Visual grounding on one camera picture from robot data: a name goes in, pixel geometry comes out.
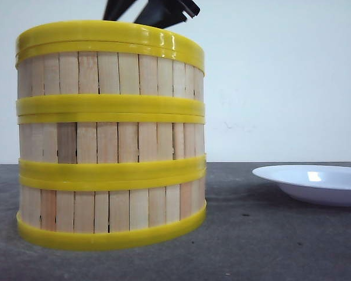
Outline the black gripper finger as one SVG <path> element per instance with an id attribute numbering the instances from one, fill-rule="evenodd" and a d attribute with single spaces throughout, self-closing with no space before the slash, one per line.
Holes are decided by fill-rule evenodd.
<path id="1" fill-rule="evenodd" d="M 135 0 L 107 0 L 103 20 L 117 21 Z"/>
<path id="2" fill-rule="evenodd" d="M 181 22 L 187 17 L 197 16 L 200 7 L 192 0 L 158 0 L 148 1 L 134 23 L 165 29 Z"/>

